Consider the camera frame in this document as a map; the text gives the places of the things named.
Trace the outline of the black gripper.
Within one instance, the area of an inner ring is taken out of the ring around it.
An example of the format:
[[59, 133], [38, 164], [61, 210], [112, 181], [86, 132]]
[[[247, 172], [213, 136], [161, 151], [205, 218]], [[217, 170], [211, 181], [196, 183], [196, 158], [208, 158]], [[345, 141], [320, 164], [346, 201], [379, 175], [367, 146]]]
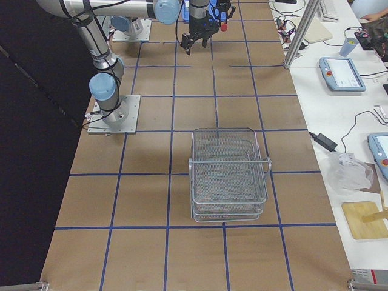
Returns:
[[183, 33], [181, 38], [181, 47], [187, 55], [191, 54], [193, 38], [201, 38], [202, 46], [207, 47], [207, 41], [215, 33], [219, 32], [219, 22], [208, 12], [202, 18], [189, 16], [189, 33]]
[[209, 12], [215, 19], [230, 19], [236, 7], [230, 0], [210, 0]]

